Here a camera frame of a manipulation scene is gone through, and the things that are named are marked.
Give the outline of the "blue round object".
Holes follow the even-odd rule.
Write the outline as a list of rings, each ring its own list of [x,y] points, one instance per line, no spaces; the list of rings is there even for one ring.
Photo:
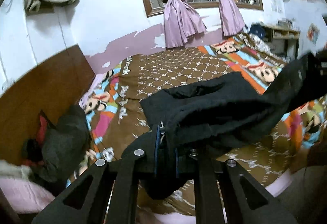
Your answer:
[[[265,37],[265,29],[260,24],[252,24],[249,33],[258,36],[260,39]]]

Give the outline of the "dark grey clothes pile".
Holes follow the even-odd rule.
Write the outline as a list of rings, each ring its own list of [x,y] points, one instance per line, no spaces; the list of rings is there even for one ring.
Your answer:
[[[24,142],[24,159],[32,162],[30,178],[37,183],[66,181],[84,159],[90,134],[86,114],[75,104],[58,119],[56,128],[48,128],[42,143]]]

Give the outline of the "large black garment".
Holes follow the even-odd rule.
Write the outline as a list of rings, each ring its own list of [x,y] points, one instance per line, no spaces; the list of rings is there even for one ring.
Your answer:
[[[289,113],[308,101],[299,91],[303,65],[294,60],[286,65],[263,94],[239,72],[208,81],[163,89],[141,101],[152,130],[160,126],[156,171],[141,178],[146,193],[154,200],[168,198],[187,179],[176,174],[176,149],[214,150],[224,154],[256,143]]]

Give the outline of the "colourful cartoon bed sheet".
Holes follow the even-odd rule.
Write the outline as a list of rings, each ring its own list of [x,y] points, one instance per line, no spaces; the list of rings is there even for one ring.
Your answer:
[[[141,101],[154,93],[237,72],[264,93],[286,62],[240,33],[209,46],[137,54],[95,76],[79,101],[91,133],[82,170],[99,158],[119,159],[124,149],[151,128]],[[304,167],[309,149],[326,139],[326,97],[302,104],[282,116],[258,143],[230,150],[219,161],[238,161],[272,194],[282,193],[293,172]]]

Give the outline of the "red cloth at headboard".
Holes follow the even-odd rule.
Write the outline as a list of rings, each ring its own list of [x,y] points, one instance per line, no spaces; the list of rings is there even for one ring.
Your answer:
[[[43,145],[47,130],[56,129],[56,126],[49,120],[49,118],[42,110],[39,112],[38,118],[39,118],[39,128],[36,133],[36,141],[39,145]]]

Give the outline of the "pink pillow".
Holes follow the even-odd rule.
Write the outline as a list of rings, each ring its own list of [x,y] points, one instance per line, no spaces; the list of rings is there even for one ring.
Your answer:
[[[18,214],[41,212],[55,197],[40,185],[30,181],[30,167],[16,166],[1,160],[1,190]]]

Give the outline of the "wooden side shelf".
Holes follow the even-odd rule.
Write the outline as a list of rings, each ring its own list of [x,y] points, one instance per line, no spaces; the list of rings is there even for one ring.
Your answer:
[[[261,24],[265,31],[263,41],[277,56],[295,60],[299,54],[300,31],[277,25]]]

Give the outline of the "brown wooden headboard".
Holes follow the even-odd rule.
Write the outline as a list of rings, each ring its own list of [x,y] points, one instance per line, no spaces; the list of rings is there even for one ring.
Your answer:
[[[95,76],[78,45],[37,65],[1,96],[1,159],[21,164],[25,140],[36,135],[40,111],[52,123],[88,90]]]

